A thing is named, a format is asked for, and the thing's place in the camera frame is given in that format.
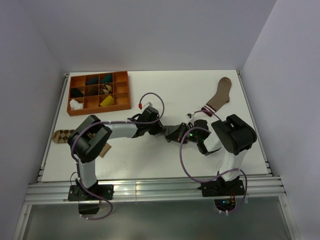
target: wooden organizer box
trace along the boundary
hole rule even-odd
[[[110,94],[100,94],[100,90],[103,86],[101,80],[107,74],[112,74],[112,93]],[[98,84],[86,85],[86,82],[93,79],[94,77],[99,78]],[[87,96],[88,92],[97,87],[98,95]],[[83,93],[83,97],[72,97],[71,89],[77,88],[80,92]],[[100,106],[100,103],[107,97],[112,96],[114,104],[111,106]],[[76,100],[78,103],[83,103],[83,109],[71,110],[70,100]],[[129,90],[129,78],[127,71],[118,71],[118,72],[106,72],[100,74],[91,74],[91,75],[82,75],[82,76],[72,76],[70,79],[70,88],[68,95],[68,106],[67,113],[70,116],[85,115],[85,114],[97,114],[118,110],[131,109],[130,102],[130,90]]]

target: tan sock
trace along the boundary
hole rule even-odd
[[[209,111],[215,113],[223,105],[230,101],[229,92],[231,89],[231,80],[228,77],[223,77],[219,80],[218,87],[216,89],[215,95],[204,105],[201,110]]]
[[[56,144],[66,144],[68,142],[68,138],[75,130],[57,130],[52,134],[51,140]],[[102,148],[99,156],[101,158],[104,157],[104,155],[109,151],[111,146],[106,143],[104,147]]]

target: white cloth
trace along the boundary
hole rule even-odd
[[[83,108],[84,108],[84,104],[83,104],[83,103],[80,103],[80,102],[77,102],[77,101],[74,100],[74,99],[71,99],[71,100],[70,100],[70,108],[71,108],[71,110],[83,109]]]

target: white wall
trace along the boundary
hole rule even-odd
[[[320,239],[320,1],[278,0],[242,79],[304,239]]]
[[[242,69],[276,0],[20,0],[64,71]]]
[[[62,74],[23,6],[0,1],[0,239],[11,239],[34,183]]]

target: white table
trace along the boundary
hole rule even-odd
[[[67,113],[70,77],[86,75],[88,72],[70,73],[55,131],[76,129],[87,115],[69,116]],[[216,93],[218,81],[222,77],[231,79],[230,102],[224,105],[217,115],[223,120],[236,114],[250,126],[253,121],[246,103],[241,84],[235,70],[197,71],[129,71],[129,84],[132,109],[96,114],[103,121],[124,120],[140,112],[138,103],[146,92],[159,94],[165,103],[165,113],[161,122],[164,125],[178,125],[186,121],[185,115],[200,110]],[[143,103],[152,102],[161,113],[162,105],[155,96],[147,96]],[[210,124],[216,121],[204,113],[195,119],[205,119]],[[179,144],[168,143],[163,135],[150,136],[146,133],[135,139],[111,139],[112,148],[101,158],[96,159],[96,176],[104,180],[155,179],[186,177],[179,160]],[[202,155],[196,144],[189,142],[183,146],[183,161],[189,173],[195,177],[215,176],[222,165],[224,149],[209,156]],[[258,142],[246,154],[242,167],[247,175],[267,174],[267,167]],[[76,165],[71,158],[68,144],[50,143],[45,161],[43,182],[68,181]]]

